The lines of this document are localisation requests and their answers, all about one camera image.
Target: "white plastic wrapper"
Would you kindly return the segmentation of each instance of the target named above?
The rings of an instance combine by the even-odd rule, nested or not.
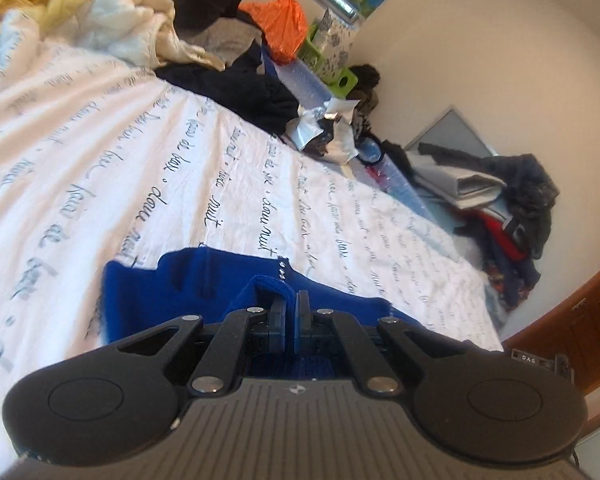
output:
[[[324,132],[318,121],[333,120],[333,140],[326,145],[326,154],[321,160],[346,164],[358,154],[351,121],[353,109],[359,102],[332,97],[320,107],[310,110],[301,107],[298,118],[287,123],[286,135],[302,151],[312,139]]]

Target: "wooden door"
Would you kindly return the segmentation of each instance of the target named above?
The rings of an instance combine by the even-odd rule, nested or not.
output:
[[[600,272],[559,306],[507,339],[517,348],[548,359],[567,354],[576,386],[589,393],[600,385]]]

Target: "red cloth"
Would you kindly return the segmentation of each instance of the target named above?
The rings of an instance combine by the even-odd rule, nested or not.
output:
[[[485,227],[496,239],[498,245],[502,248],[507,258],[514,262],[524,260],[528,254],[523,253],[511,237],[502,230],[502,222],[496,220],[493,216],[483,213],[482,211],[476,211],[476,214],[484,222]]]

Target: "white quilt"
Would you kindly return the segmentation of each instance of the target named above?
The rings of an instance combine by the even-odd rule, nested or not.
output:
[[[289,258],[427,327],[500,348],[450,237],[213,101],[113,57],[0,31],[0,407],[19,378],[100,344],[102,267],[200,242]],[[0,421],[0,471],[14,452]]]

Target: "blue garment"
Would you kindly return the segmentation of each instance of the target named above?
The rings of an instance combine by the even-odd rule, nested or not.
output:
[[[349,312],[362,325],[375,326],[382,316],[419,325],[387,300],[360,298],[312,282],[284,258],[242,256],[205,246],[167,253],[155,270],[109,262],[102,279],[101,308],[111,342],[186,314],[199,314],[206,323],[220,322],[229,312],[258,305],[263,294],[273,292],[286,300],[289,331],[298,290],[309,292],[312,310]]]

